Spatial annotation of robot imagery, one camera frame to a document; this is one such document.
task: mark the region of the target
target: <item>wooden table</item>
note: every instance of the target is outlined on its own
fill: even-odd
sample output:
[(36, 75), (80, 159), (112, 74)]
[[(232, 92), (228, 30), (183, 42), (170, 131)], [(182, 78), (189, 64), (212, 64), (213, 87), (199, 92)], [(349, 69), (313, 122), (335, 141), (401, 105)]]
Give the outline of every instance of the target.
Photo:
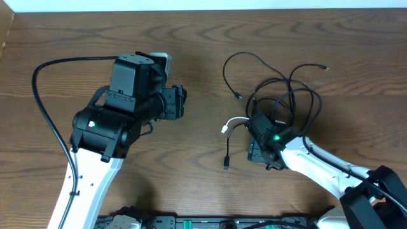
[[(231, 138), (231, 167), (223, 170), (220, 133), (245, 104), (226, 87), (228, 56), (253, 52), (284, 74), (308, 62), (295, 79), (322, 95), (310, 138), (350, 162), (384, 164), (407, 184), (407, 10), (270, 10), (17, 14), (0, 62), (0, 228), (44, 228), (66, 171), (66, 158), (31, 91), (43, 62), (66, 58), (161, 51), (174, 59), (168, 85), (188, 90), (185, 116), (155, 124), (141, 137), (114, 179), (101, 214), (124, 205), (179, 215), (316, 214), (339, 205), (301, 174), (265, 170), (246, 160), (250, 139)], [(108, 85), (113, 62), (50, 66), (39, 91), (64, 139), (93, 92)], [(269, 69), (250, 56), (227, 67), (233, 87), (247, 96)], [(279, 97), (283, 85), (263, 90)], [(299, 94), (298, 116), (309, 103)]]

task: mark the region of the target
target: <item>white wall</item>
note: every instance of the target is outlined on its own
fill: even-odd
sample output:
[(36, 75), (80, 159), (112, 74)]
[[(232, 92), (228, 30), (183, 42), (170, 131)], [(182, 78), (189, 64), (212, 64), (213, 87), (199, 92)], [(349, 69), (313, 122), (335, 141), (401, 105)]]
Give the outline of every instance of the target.
[(4, 0), (16, 13), (70, 11), (407, 8), (407, 0)]

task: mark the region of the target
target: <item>cable connector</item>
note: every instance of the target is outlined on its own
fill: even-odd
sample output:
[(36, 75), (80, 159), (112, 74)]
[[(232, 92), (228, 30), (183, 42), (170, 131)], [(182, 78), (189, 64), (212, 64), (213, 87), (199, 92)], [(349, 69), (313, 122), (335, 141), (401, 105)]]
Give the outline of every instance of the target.
[(227, 125), (223, 125), (221, 133), (224, 134), (226, 131), (228, 130), (228, 126)]
[(238, 99), (240, 99), (241, 101), (243, 101), (243, 97), (242, 97), (239, 93), (234, 92), (233, 94), (235, 95), (236, 98), (238, 98)]
[(230, 157), (226, 156), (223, 160), (223, 170), (228, 170), (229, 169), (229, 160)]
[(223, 127), (222, 127), (222, 130), (221, 130), (222, 134), (224, 134), (228, 130), (229, 122), (232, 121), (232, 120), (235, 120), (235, 119), (249, 120), (249, 118), (246, 118), (246, 117), (234, 117), (234, 118), (229, 119), (229, 121), (225, 125), (223, 125)]
[(320, 65), (319, 67), (322, 68), (323, 70), (328, 70), (329, 69), (328, 67), (326, 67), (324, 65)]
[(79, 195), (79, 192), (80, 192), (80, 191), (78, 191), (77, 193), (75, 193), (75, 192), (72, 191), (72, 192), (69, 193), (69, 195)]

